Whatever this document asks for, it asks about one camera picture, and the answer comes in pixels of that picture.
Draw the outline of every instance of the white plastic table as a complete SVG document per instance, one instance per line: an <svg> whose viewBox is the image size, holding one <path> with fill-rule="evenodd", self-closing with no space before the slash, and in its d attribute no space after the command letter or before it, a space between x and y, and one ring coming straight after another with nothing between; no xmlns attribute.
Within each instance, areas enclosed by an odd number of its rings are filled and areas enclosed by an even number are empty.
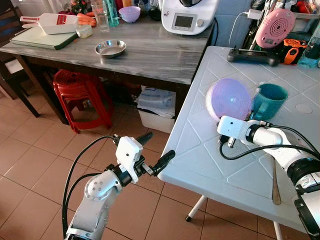
<svg viewBox="0 0 320 240"><path fill-rule="evenodd" d="M261 82L283 86L288 91L288 99L270 122L298 130L320 149L320 69L229 63L226 61L229 50L217 46L206 49L163 152L173 149L176 157L159 178L305 232L293 204L296 191L278 164L277 180L282 204L272 202L273 174L269 155L257 151L233 161L220 156L217 123L207 112L205 96L209 87L223 78L240 81L251 96ZM227 156L235 156L247 151L248 147L237 140L233 149L224 149Z"/></svg>

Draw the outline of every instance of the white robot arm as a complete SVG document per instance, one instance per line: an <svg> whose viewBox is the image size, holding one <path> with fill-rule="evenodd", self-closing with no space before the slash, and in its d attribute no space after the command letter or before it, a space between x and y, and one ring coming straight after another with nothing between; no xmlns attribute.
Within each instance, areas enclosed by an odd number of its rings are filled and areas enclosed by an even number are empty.
<svg viewBox="0 0 320 240"><path fill-rule="evenodd" d="M93 176L86 184L81 204L67 229L65 240L100 240L108 222L110 206L129 183L136 183L144 173L157 176L175 156L171 150L163 155L155 166L144 163L141 155L143 144L152 137L152 133L134 139L133 137L112 137L117 145L115 155L117 166L109 165L106 170Z"/></svg>
<svg viewBox="0 0 320 240"><path fill-rule="evenodd" d="M241 140L246 145L262 146L265 152L275 158L295 186L298 199L294 201L294 205L306 232L312 240L320 240L319 152L293 146L282 130L264 121L242 121L223 116L217 131L221 134L222 141L220 153L226 159L236 159L222 153L223 144L228 142L228 146L232 147L235 139ZM271 145L286 145L286 147L266 148Z"/></svg>

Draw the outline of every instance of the stainless steel plate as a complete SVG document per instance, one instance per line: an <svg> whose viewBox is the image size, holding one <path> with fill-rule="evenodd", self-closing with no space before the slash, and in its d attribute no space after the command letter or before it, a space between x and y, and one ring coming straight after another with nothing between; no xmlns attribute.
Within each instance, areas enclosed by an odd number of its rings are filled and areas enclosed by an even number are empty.
<svg viewBox="0 0 320 240"><path fill-rule="evenodd" d="M104 58L115 58L124 53L127 45L121 40L107 40L95 47L95 52Z"/></svg>

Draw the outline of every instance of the black remote control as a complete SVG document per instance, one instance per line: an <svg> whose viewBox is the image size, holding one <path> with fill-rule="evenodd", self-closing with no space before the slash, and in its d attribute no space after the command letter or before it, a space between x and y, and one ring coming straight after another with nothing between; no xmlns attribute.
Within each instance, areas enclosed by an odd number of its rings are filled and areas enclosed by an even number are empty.
<svg viewBox="0 0 320 240"><path fill-rule="evenodd" d="M256 63L267 63L270 66L275 67L280 63L280 58L276 54L267 51L254 51L233 48L228 54L227 61L250 61Z"/></svg>

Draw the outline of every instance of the green cutting board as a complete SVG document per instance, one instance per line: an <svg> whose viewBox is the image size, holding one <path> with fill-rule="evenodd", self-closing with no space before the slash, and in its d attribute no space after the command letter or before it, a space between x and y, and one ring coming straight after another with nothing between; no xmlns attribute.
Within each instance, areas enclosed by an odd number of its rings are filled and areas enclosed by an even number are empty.
<svg viewBox="0 0 320 240"><path fill-rule="evenodd" d="M10 39L13 44L59 50L78 37L77 33L46 35L39 26L32 27Z"/></svg>

